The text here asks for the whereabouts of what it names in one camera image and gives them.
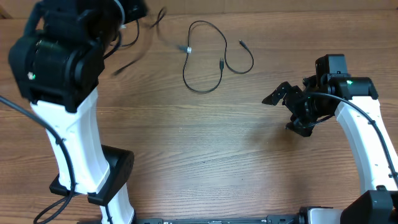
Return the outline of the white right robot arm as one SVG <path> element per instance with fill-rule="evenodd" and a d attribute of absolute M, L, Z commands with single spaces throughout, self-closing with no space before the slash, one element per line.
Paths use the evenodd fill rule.
<path fill-rule="evenodd" d="M 397 153 L 373 81 L 351 76 L 343 54 L 326 54 L 315 68 L 303 90 L 283 82 L 262 102 L 286 106 L 292 113 L 286 129 L 303 137 L 335 117 L 349 141 L 361 195 L 345 209 L 302 207 L 296 215 L 269 215 L 266 223 L 397 223 Z"/>

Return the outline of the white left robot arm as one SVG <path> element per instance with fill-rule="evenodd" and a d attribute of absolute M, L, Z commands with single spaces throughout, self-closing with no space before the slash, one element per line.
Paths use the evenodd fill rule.
<path fill-rule="evenodd" d="M 8 61 L 25 115 L 46 129 L 58 165 L 50 191 L 60 213 L 77 195 L 101 209 L 102 223 L 135 223 L 127 180 L 131 151 L 105 146 L 96 118 L 99 76 L 120 43 L 121 27 L 147 14 L 144 1 L 37 2 Z"/>

